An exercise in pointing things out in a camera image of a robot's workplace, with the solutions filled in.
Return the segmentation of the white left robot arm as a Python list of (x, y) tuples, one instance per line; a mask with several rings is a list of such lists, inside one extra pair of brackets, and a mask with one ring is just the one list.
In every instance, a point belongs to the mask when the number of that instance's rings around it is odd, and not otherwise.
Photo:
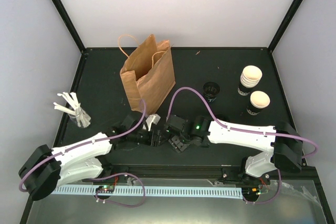
[(122, 148), (124, 143), (157, 146), (159, 121), (158, 114), (143, 116), (132, 112), (121, 123), (83, 141), (54, 148), (41, 145), (19, 170), (22, 180), (19, 189), (38, 201), (65, 184), (96, 178), (106, 182), (112, 177), (113, 169), (106, 164), (104, 156)]

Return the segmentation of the brown paper bag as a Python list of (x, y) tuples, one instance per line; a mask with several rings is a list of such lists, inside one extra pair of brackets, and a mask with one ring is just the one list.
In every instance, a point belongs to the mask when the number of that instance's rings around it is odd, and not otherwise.
[(122, 37), (118, 47), (127, 59), (120, 77), (131, 110), (141, 112), (144, 100), (146, 114), (154, 114), (176, 84), (170, 41), (157, 42), (151, 34), (128, 54), (121, 47)]

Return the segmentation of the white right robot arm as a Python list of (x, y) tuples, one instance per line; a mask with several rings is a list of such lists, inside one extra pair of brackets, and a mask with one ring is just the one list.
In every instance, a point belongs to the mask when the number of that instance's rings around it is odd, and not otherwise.
[(197, 116), (195, 120), (170, 115), (164, 124), (169, 143), (177, 152), (190, 145), (230, 144), (252, 148), (259, 154), (243, 158), (239, 170), (226, 172), (227, 180), (250, 184), (273, 170), (301, 172), (303, 142), (287, 137), (294, 129), (283, 123), (274, 126), (250, 126)]

